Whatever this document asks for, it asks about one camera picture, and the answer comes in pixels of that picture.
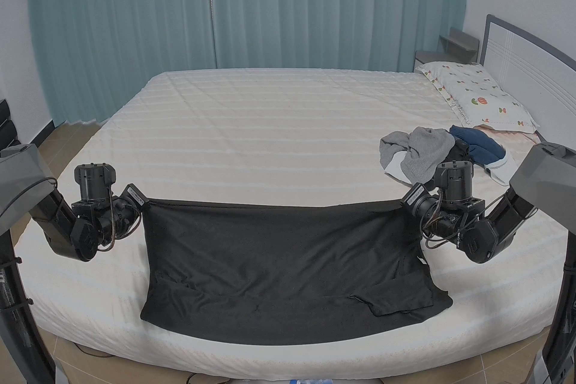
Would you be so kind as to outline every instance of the headboard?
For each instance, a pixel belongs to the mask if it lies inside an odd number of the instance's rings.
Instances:
[[[489,14],[480,64],[528,109],[547,141],[576,149],[576,61]]]

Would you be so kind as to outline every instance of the black baseboard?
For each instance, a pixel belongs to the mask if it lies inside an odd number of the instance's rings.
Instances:
[[[46,140],[46,138],[50,135],[50,133],[55,129],[56,127],[54,126],[54,121],[50,120],[50,123],[48,123],[48,125],[42,128],[42,131],[40,131],[36,135],[36,137],[32,140],[31,144],[36,144],[36,147],[40,147],[40,144],[43,143]]]

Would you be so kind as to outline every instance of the gray knit garment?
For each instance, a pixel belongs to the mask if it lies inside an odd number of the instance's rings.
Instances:
[[[425,183],[434,177],[436,166],[454,147],[454,136],[445,129],[418,127],[410,134],[394,131],[380,140],[380,164],[385,168],[392,157],[407,151],[400,168],[412,184]]]

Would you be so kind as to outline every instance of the patterned pillowcase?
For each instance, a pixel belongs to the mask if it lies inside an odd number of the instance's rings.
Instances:
[[[465,127],[533,134],[538,124],[480,64],[435,62],[416,67],[442,94]]]

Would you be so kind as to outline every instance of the bed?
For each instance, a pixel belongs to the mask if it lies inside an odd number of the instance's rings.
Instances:
[[[494,20],[488,18],[481,59],[497,79],[503,60],[508,71],[501,75],[517,76],[507,58],[517,51],[508,32],[516,43],[525,39]],[[498,28],[505,29],[503,39]],[[503,44],[505,52],[491,41]],[[527,52],[526,59],[535,55]],[[514,78],[510,82],[502,85],[516,96],[517,83]],[[534,79],[529,86],[541,90]],[[566,85],[565,91],[576,94],[576,88]],[[526,96],[516,97],[532,109],[522,100]],[[576,117],[572,109],[563,116]],[[535,118],[544,136],[554,135],[554,121],[545,115]],[[68,202],[78,200],[75,165],[106,162],[117,172],[116,193],[133,182],[149,197],[176,200],[330,206],[397,199],[407,187],[380,166],[380,137],[419,125],[452,124],[458,124],[456,115],[416,73],[165,72],[90,139],[65,168],[59,189]],[[534,144],[520,133],[493,136],[517,163]],[[475,196],[489,202],[504,192],[476,168]],[[426,250],[435,284],[454,300],[451,308],[424,323],[385,333],[289,346],[201,340],[140,320],[149,278],[141,230],[85,264],[55,255],[39,226],[30,222],[16,254],[24,261],[19,269],[38,325],[77,343],[139,362],[231,378],[363,379],[444,365],[542,330],[554,314],[566,237],[564,228],[538,213],[503,254],[483,265],[452,245]]]

